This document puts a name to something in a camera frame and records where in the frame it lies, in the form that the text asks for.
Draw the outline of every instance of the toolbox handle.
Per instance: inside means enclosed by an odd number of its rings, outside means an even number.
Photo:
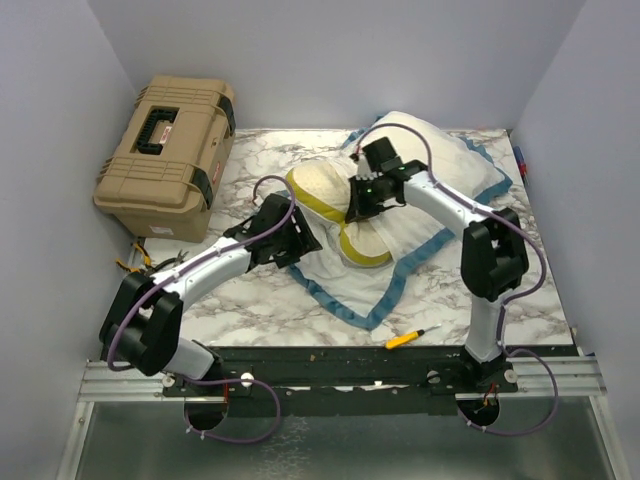
[[[158,122],[169,121],[173,123],[178,115],[177,110],[167,110],[164,108],[154,108],[149,113],[146,122],[142,125],[142,129],[136,140],[136,148],[140,153],[147,155],[160,155],[163,145],[159,143],[151,143],[151,136],[156,129]]]

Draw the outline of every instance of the metal rail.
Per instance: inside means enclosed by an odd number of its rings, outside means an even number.
[[[532,358],[510,360],[517,374],[519,390],[502,393],[501,398],[550,397],[553,388],[547,371]],[[606,394],[600,368],[594,357],[547,357],[545,361],[558,382],[563,397],[593,397]],[[136,370],[111,372],[105,362],[88,362],[80,387],[80,402],[182,402],[187,397],[162,395],[164,376],[145,377]],[[402,388],[402,385],[375,385],[379,388]],[[458,400],[478,398],[482,393],[458,394]],[[189,402],[222,402],[223,397],[188,397]]]

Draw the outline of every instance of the pliers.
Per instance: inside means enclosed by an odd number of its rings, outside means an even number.
[[[116,265],[118,265],[118,267],[120,267],[122,270],[124,270],[127,273],[134,273],[134,272],[142,273],[143,275],[147,275],[147,276],[153,275],[154,273],[159,272],[164,268],[167,268],[171,264],[180,265],[182,262],[184,262],[185,257],[189,253],[189,252],[183,252],[182,250],[180,250],[178,252],[178,255],[176,255],[175,257],[168,258],[160,262],[158,265],[154,267],[153,262],[151,261],[151,257],[149,256],[149,252],[147,252],[147,250],[142,245],[140,245],[138,242],[135,242],[133,243],[133,248],[135,248],[138,252],[140,252],[140,255],[142,257],[142,263],[144,264],[144,266],[142,268],[131,267],[125,264],[119,258],[116,259]]]

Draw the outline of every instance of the black metal frame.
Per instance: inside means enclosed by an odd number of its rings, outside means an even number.
[[[527,346],[544,357],[577,356],[574,345]],[[427,413],[455,415],[458,393],[484,393],[492,383],[501,393],[518,387],[506,381],[511,368],[505,358],[492,362],[484,374],[470,371],[464,347],[413,346],[388,351],[383,347],[222,347],[209,348],[216,367],[209,379],[240,378],[249,372],[271,385],[282,415],[358,416]],[[376,382],[387,388],[366,389]],[[288,387],[307,387],[304,390]],[[354,387],[348,391],[335,387]],[[165,388],[167,397],[227,396],[189,409],[230,417],[264,417],[273,411],[273,398],[259,386],[198,387],[182,379]]]

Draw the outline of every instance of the tan toolbox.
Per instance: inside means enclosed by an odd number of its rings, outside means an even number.
[[[138,236],[204,240],[235,138],[233,101],[222,80],[154,77],[100,171],[98,208]]]

